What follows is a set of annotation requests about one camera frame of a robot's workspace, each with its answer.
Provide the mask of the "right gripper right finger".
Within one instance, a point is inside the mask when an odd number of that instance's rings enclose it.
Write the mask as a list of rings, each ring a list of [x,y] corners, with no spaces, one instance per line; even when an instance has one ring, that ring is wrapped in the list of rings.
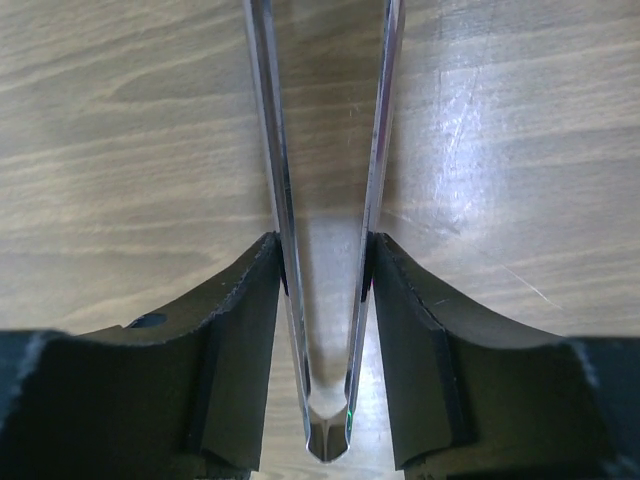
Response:
[[[408,479],[635,479],[639,341],[498,314],[375,242],[396,467]]]

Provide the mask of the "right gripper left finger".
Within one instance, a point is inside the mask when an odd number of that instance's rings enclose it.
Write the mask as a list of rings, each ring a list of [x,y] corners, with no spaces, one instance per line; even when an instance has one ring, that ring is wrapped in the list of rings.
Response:
[[[5,479],[246,479],[259,468],[278,236],[134,320],[1,334]]]

